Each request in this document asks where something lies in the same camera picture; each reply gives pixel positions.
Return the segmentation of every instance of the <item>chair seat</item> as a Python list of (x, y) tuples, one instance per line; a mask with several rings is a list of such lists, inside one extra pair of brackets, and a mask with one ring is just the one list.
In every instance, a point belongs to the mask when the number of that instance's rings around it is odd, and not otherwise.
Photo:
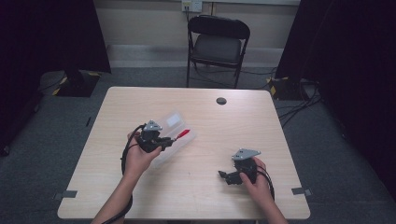
[(238, 64), (241, 46), (239, 39), (198, 35), (191, 57), (197, 60)]

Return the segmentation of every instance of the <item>black round object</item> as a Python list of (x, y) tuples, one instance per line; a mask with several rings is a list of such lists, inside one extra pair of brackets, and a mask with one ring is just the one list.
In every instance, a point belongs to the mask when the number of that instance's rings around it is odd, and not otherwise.
[(225, 104), (227, 104), (227, 100), (226, 100), (225, 98), (223, 98), (223, 97), (219, 97), (219, 98), (216, 100), (216, 102), (217, 102), (219, 105), (225, 105)]

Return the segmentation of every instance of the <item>chair backrest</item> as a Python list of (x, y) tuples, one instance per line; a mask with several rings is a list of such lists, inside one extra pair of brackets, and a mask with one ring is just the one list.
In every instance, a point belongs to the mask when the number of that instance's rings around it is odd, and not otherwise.
[(209, 15), (191, 18), (188, 29), (189, 32), (203, 35), (227, 36), (246, 40), (250, 37), (250, 29), (242, 21)]

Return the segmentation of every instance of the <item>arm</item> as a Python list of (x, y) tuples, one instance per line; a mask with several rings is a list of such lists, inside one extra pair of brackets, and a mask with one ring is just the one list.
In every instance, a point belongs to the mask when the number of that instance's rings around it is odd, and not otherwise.
[[(265, 164), (261, 160), (255, 157), (253, 157), (253, 160), (256, 162), (258, 166), (265, 169)], [(282, 212), (275, 204), (271, 196), (271, 192), (268, 188), (268, 182), (264, 178), (264, 176), (258, 175), (255, 184), (252, 184), (248, 176), (245, 175), (244, 173), (240, 173), (240, 176), (245, 186), (247, 187), (247, 191), (250, 194), (250, 197), (264, 212), (270, 224), (288, 223), (288, 221), (283, 216)]]
[[(137, 142), (135, 138), (133, 138), (130, 146), (135, 144), (137, 144)], [(103, 223), (109, 220), (128, 204), (140, 176), (149, 168), (151, 161), (160, 155), (160, 153), (161, 147), (156, 148), (150, 153), (143, 151), (139, 145), (129, 149), (124, 175), (116, 189), (93, 219), (92, 223)], [(120, 218), (114, 223), (123, 223), (123, 220), (124, 218)]]

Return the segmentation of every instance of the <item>hand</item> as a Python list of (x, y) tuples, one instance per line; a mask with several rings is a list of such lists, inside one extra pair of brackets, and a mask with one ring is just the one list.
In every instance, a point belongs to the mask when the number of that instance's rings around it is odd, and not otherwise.
[[(266, 169), (264, 162), (262, 162), (260, 159), (256, 157), (253, 157), (252, 159), (256, 162), (256, 165), (258, 166), (257, 167), (258, 171), (262, 171), (262, 168)], [(268, 182), (264, 176), (257, 175), (256, 183), (252, 184), (246, 174), (240, 173), (239, 175), (242, 181), (244, 182), (247, 191), (250, 194), (250, 197), (253, 199), (255, 203), (263, 207), (268, 203), (274, 202), (271, 196), (271, 191), (268, 187)]]
[(152, 160), (160, 155), (161, 147), (157, 147), (154, 151), (145, 152), (136, 141), (136, 137), (140, 136), (140, 132), (136, 132), (129, 146), (128, 155), (126, 157), (124, 176), (133, 175), (141, 176), (151, 164)]

